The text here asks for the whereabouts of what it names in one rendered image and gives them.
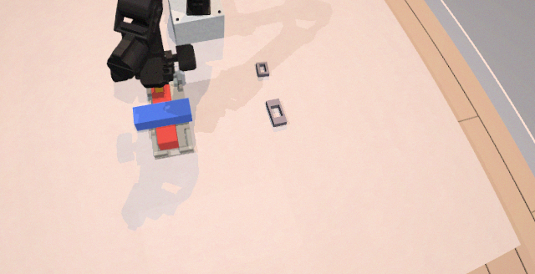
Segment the red bar with rectangular socket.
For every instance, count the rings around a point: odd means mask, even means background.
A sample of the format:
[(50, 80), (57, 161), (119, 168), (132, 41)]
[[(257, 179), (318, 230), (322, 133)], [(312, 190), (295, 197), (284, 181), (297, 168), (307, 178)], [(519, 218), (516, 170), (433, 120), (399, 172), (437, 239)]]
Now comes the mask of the red bar with rectangular socket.
[[(171, 101), (170, 84), (165, 84), (163, 92), (156, 92), (155, 88), (151, 88), (153, 104), (164, 103)], [(176, 125), (167, 125), (155, 128), (157, 142), (160, 150), (179, 148)]]

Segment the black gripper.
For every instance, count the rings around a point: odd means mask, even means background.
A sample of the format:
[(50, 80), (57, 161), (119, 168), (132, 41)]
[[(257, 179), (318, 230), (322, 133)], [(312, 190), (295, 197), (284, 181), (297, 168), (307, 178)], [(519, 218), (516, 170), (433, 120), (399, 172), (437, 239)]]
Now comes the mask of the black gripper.
[[(196, 68), (196, 56), (195, 56), (194, 48), (190, 43), (186, 45), (176, 46), (176, 53), (173, 53), (173, 54), (171, 50), (164, 51), (162, 43), (163, 41), (157, 48), (149, 50), (149, 53), (146, 56), (146, 58), (151, 59), (151, 58), (157, 57), (158, 53), (163, 53), (167, 57), (167, 63), (169, 64), (169, 67), (173, 67), (174, 73), (176, 72), (175, 62), (179, 63), (178, 68), (181, 71), (189, 71), (189, 70), (194, 70)], [(110, 70), (110, 76), (115, 83), (127, 80), (116, 75), (111, 70)], [(140, 79), (140, 68), (135, 73), (135, 79), (137, 80)]]

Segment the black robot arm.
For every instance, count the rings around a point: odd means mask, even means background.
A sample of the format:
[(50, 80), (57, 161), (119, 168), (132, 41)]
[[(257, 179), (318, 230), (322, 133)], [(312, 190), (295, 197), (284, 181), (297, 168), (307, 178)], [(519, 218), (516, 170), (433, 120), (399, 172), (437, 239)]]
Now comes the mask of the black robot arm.
[[(186, 0), (186, 15), (210, 15), (210, 3), (211, 0)], [(112, 72), (132, 79), (140, 68), (140, 83), (145, 88), (162, 88), (173, 81), (174, 69), (163, 53), (146, 58), (149, 50), (162, 42), (162, 12), (163, 0), (118, 0), (113, 30), (121, 33), (122, 39), (107, 61)], [(133, 20), (124, 22), (124, 17)]]

